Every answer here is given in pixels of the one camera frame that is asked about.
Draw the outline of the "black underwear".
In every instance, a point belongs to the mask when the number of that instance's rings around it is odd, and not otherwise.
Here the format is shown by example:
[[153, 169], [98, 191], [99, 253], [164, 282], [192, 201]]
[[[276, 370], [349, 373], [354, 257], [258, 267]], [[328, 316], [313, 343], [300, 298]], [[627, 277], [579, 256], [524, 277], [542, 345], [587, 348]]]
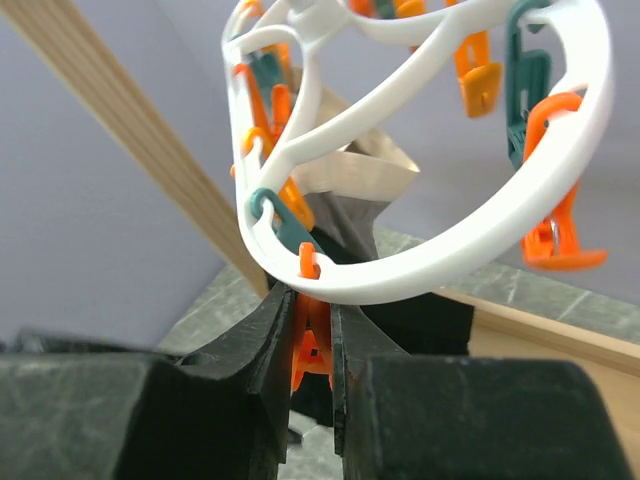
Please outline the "black underwear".
[[[341, 246], [329, 234], [315, 227], [315, 241], [336, 264], [356, 264], [368, 261], [356, 247]], [[313, 320], [309, 310], [315, 308], [320, 317]], [[398, 302], [364, 305], [363, 313], [384, 334], [404, 351], [412, 355], [468, 356], [474, 308], [460, 302], [427, 293]], [[308, 300], [307, 327], [313, 333], [320, 350], [316, 356], [329, 355], [332, 367], [332, 337], [329, 325], [329, 306]], [[301, 386], [292, 393], [291, 410], [314, 419], [325, 427], [333, 426], [333, 398], [331, 375], [304, 373]]]

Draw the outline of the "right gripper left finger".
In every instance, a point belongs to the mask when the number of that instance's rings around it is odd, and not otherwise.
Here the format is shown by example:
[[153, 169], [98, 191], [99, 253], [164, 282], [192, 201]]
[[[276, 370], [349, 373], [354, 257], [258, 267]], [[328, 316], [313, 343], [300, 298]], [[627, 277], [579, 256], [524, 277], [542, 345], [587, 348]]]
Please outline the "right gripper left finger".
[[295, 293], [191, 353], [24, 331], [1, 356], [5, 479], [273, 479], [287, 454]]

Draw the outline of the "white plastic clip hanger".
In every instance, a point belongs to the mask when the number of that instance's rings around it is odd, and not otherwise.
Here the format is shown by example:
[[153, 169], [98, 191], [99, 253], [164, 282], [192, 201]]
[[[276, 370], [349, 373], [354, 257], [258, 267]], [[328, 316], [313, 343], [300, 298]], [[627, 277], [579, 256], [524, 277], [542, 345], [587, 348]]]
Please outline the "white plastic clip hanger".
[[[318, 55], [342, 30], [412, 55], [355, 103], [325, 87]], [[241, 1], [221, 37], [242, 240], [272, 277], [340, 305], [435, 290], [522, 242], [543, 269], [601, 263], [582, 251], [570, 210], [607, 126], [614, 91], [608, 24], [596, 1]], [[506, 101], [515, 173], [438, 236], [381, 260], [341, 265], [313, 238], [307, 201], [354, 201], [372, 215], [419, 174], [381, 123], [454, 62], [467, 112]]]

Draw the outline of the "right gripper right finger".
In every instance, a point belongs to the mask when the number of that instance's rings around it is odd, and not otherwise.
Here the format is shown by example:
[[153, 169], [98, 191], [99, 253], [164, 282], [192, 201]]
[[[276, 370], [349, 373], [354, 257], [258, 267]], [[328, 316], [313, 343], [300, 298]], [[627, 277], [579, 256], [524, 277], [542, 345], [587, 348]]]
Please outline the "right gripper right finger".
[[631, 479], [635, 347], [480, 304], [469, 356], [403, 351], [336, 306], [334, 446], [347, 479]]

